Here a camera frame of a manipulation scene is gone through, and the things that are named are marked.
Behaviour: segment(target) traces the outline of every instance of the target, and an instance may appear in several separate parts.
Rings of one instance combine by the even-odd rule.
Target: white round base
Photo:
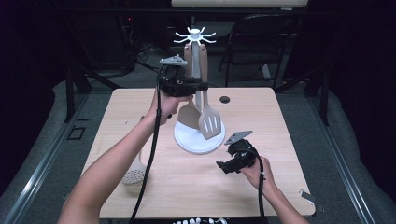
[[[175,125],[175,139],[186,151],[192,154],[207,154],[221,145],[225,137],[224,124],[221,123],[221,133],[205,140],[199,130],[190,128],[180,122]]]

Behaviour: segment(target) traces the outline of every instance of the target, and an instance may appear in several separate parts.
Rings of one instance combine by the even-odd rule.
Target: table top
[[[306,7],[308,0],[172,0],[173,7]]]
[[[92,145],[84,171],[99,156],[127,134],[149,110],[154,89],[115,90]],[[224,104],[219,98],[230,97]],[[309,193],[304,174],[290,139],[276,96],[270,88],[211,88],[210,105],[221,114],[225,126],[224,142],[232,133],[253,131],[246,139],[267,157],[275,181],[291,204],[303,215],[312,215],[315,207],[299,193]],[[154,161],[145,195],[136,217],[258,217],[258,191],[242,174],[224,174],[216,161],[228,161],[228,146],[221,144],[205,155],[182,149],[174,137],[177,118],[161,126]],[[151,138],[145,144],[141,160],[147,163]],[[130,217],[141,183],[119,184],[104,204],[100,217]],[[276,213],[264,199],[267,216]]]

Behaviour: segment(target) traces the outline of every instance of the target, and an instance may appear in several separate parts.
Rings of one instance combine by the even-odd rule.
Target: gray spatula
[[[206,46],[201,44],[199,50],[199,66],[201,70],[201,80],[207,82],[207,51]],[[220,113],[210,107],[207,100],[207,91],[203,91],[204,109],[198,120],[199,128],[204,139],[210,139],[221,133]]]
[[[186,44],[186,46],[184,47],[184,60],[187,61],[186,78],[191,78],[192,49],[190,44]],[[187,127],[200,130],[200,127],[198,125],[198,119],[200,118],[200,116],[201,111],[192,100],[189,100],[186,105],[183,105],[178,110],[177,121],[186,125]]]

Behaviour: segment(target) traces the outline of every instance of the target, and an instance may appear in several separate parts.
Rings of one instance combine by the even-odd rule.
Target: electrical cord
[[[158,133],[160,131],[160,121],[161,121],[161,89],[160,89],[160,75],[161,71],[163,70],[163,66],[161,66],[160,70],[158,71],[158,76],[157,76],[157,86],[156,86],[156,92],[157,92],[157,115],[155,117],[155,124],[154,124],[154,135],[152,137],[152,144],[151,144],[151,152],[148,158],[148,164],[146,167],[146,172],[145,172],[145,177],[143,178],[143,183],[142,183],[142,188],[139,193],[139,197],[137,198],[136,206],[134,207],[134,211],[132,213],[131,219],[129,220],[130,224],[135,223],[135,217],[137,214],[137,210],[139,209],[140,203],[142,202],[143,195],[145,193],[146,185],[148,182],[149,178],[149,170],[151,168],[151,164],[154,160],[154,155],[155,155],[155,149],[157,146],[157,140],[158,140]]]
[[[259,207],[260,207],[260,219],[262,221],[262,224],[267,224],[268,223],[268,219],[265,217],[264,214],[264,204],[262,201],[262,187],[264,184],[264,165],[262,163],[262,158],[260,157],[260,155],[253,150],[249,150],[249,149],[238,149],[237,151],[248,151],[253,153],[257,159],[259,159],[259,163],[260,163],[260,178],[259,178]]]

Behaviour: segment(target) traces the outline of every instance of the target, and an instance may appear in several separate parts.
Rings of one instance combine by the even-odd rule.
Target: small black object
[[[225,173],[236,172],[240,173],[240,169],[254,165],[256,156],[258,154],[256,148],[246,139],[240,139],[228,146],[228,153],[233,156],[233,159],[223,162],[216,161],[218,167]]]
[[[228,104],[228,103],[230,103],[230,97],[228,97],[228,96],[221,96],[221,97],[220,97],[220,101],[221,101],[222,103],[224,103],[224,104]]]

